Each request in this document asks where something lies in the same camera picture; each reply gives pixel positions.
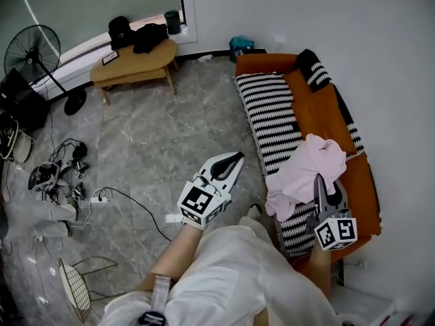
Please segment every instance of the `black and white cushion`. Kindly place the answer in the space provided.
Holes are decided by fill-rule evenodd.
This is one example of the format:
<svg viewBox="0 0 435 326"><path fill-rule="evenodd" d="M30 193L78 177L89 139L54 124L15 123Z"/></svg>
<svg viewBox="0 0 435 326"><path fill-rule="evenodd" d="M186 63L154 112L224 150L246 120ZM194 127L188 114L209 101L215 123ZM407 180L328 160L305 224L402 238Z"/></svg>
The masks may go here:
<svg viewBox="0 0 435 326"><path fill-rule="evenodd" d="M319 59L312 51L305 50L296 59L296 67L304 75L313 92L332 82ZM303 142L298 122L292 109L293 96L283 75L276 73L243 74L235 79L264 176L279 170L281 163ZM338 107L351 133L358 153L364 150L358 130L338 90ZM294 214L284 222L277 221L281 251L288 257L309 253L314 245L314 235L307 236L306 220L314 210L314 202L297 204Z"/></svg>

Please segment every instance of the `wire chair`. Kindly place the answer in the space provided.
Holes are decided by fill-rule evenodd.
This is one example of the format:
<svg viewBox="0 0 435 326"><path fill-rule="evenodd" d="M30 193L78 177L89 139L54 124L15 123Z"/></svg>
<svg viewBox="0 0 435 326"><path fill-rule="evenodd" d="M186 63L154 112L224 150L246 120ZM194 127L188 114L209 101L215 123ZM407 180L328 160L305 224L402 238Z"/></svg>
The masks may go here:
<svg viewBox="0 0 435 326"><path fill-rule="evenodd" d="M90 272L86 273L79 273L78 270L74 268L78 264L88 261L92 258L104 259L105 261L111 262L111 264L107 267L99 268L97 270L91 270ZM111 259L102 256L92 256L87 259L83 259L82 261L79 261L72 266L64 264L63 260L59 259L59 270L60 277L62 278L63 287L67 294L68 300L70 301L73 309L75 310L75 313L77 314L77 317L83 324L86 322L86 319L88 318L92 309L91 302L105 300L107 298L114 298L125 294L118 293L116 295L108 296L96 291L89 291L88 285L84 280L84 276L87 274L99 272L101 270L106 270L117 265L118 264L115 261L112 261ZM91 293L94 293L100 297L92 299L90 296Z"/></svg>

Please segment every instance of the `person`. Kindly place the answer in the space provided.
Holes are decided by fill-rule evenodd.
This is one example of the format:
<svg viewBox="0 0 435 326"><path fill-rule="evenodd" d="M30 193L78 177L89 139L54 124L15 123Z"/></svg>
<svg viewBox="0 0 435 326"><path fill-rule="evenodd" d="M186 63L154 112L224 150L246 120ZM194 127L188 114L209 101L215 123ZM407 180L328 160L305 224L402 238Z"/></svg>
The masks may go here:
<svg viewBox="0 0 435 326"><path fill-rule="evenodd" d="M330 252L316 243L305 277L276 250L259 217L252 206L239 225L204 238L185 224L137 290L106 305L99 326L140 325L157 276L175 283L162 309L166 325L342 325L327 299Z"/></svg>

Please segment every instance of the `pink towel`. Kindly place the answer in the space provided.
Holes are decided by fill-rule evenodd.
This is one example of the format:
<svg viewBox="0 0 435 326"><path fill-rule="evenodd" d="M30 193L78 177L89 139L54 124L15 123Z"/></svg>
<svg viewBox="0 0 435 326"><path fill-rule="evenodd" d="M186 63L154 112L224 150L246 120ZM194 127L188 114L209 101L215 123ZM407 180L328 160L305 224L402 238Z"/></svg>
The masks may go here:
<svg viewBox="0 0 435 326"><path fill-rule="evenodd" d="M308 134L306 140L284 162L278 172L266 177L266 212L277 214L280 222L294 213L298 203L314 199L314 178L320 174L328 194L334 194L334 181L346 171L346 153L334 140Z"/></svg>

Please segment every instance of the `electric fan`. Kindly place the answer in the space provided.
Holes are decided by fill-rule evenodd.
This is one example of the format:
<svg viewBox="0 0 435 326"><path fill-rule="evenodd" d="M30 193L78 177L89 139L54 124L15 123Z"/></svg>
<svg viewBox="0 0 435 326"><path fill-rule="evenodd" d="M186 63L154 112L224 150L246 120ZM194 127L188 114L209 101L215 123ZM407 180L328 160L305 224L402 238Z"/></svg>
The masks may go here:
<svg viewBox="0 0 435 326"><path fill-rule="evenodd" d="M60 42L56 33L45 25L32 25L21 30L11 41L5 53L5 74L17 70L30 85L43 85L51 78L68 96L65 113L73 115L86 101L83 89L66 91L52 73L59 65Z"/></svg>

